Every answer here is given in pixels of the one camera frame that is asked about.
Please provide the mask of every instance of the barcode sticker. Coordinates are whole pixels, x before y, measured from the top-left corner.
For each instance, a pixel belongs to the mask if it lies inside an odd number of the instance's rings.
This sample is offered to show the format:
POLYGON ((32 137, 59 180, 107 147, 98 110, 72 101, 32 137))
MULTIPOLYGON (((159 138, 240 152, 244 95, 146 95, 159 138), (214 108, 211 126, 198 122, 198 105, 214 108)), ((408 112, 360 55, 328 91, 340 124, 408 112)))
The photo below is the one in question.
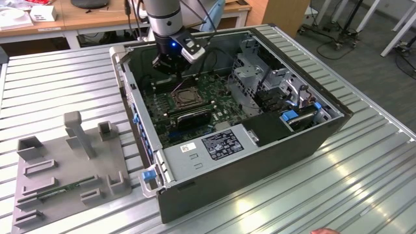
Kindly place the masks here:
POLYGON ((39 32, 55 31, 55 30, 60 30, 60 27, 56 27, 56 28, 40 28, 40 29, 38 29, 39 32))
POLYGON ((182 152, 183 153, 190 151, 190 150, 194 150, 194 149, 196 149, 196 145, 194 142, 182 146, 182 152))

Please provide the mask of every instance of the human hand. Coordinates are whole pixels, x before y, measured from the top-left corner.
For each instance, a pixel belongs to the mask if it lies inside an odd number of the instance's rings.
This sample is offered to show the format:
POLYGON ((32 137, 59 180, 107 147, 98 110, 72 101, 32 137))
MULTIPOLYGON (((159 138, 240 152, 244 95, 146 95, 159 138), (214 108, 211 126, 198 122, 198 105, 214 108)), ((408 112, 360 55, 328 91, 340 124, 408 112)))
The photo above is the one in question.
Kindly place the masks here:
POLYGON ((314 230, 311 234, 340 234, 340 233, 330 228, 320 228, 314 230))

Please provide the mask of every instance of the wheel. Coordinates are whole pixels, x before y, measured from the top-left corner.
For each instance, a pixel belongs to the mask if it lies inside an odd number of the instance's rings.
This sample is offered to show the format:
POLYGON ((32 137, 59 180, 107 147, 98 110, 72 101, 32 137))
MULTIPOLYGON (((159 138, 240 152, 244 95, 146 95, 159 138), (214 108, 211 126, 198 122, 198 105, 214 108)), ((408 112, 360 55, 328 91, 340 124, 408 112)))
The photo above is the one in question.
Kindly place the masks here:
POLYGON ((343 47, 343 44, 336 43, 336 50, 340 50, 340 49, 342 49, 342 47, 343 47))
POLYGON ((304 28, 304 27, 302 27, 302 28, 298 30, 298 32, 299 32, 299 35, 303 35, 303 34, 304 34, 304 32, 306 32, 306 28, 304 28))

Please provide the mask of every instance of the aluminum extrusion table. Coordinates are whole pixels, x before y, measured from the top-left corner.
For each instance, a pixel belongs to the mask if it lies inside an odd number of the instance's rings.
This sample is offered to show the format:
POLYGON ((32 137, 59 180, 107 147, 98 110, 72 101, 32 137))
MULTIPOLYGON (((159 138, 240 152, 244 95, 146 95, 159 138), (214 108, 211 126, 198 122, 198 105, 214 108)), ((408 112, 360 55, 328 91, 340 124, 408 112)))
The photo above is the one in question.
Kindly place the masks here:
POLYGON ((278 28, 258 29, 355 112, 318 152, 162 224, 156 199, 142 194, 143 163, 108 47, 14 57, 0 77, 0 234, 11 231, 12 224, 18 138, 63 136, 60 115, 70 110, 82 111, 84 129, 103 120, 118 124, 134 191, 31 233, 288 234, 323 226, 343 234, 416 231, 415 134, 278 28))

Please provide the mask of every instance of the green pcb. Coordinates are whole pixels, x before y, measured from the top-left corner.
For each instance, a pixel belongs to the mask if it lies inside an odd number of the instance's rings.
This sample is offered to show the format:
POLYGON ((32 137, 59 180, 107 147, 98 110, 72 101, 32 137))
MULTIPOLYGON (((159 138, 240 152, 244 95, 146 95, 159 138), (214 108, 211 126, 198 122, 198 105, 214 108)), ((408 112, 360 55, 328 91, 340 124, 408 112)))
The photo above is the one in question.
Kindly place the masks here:
POLYGON ((164 148, 214 133, 218 123, 228 121, 230 125, 234 126, 247 118, 226 83, 227 78, 219 75, 204 75, 199 78, 198 85, 194 87, 179 87, 174 92, 163 94, 150 94, 148 92, 144 94, 144 102, 164 148), (186 92, 191 96, 198 95, 192 96, 192 100, 179 99, 178 95, 186 92), (203 110, 211 110, 210 124, 187 131, 179 131, 178 118, 203 110))

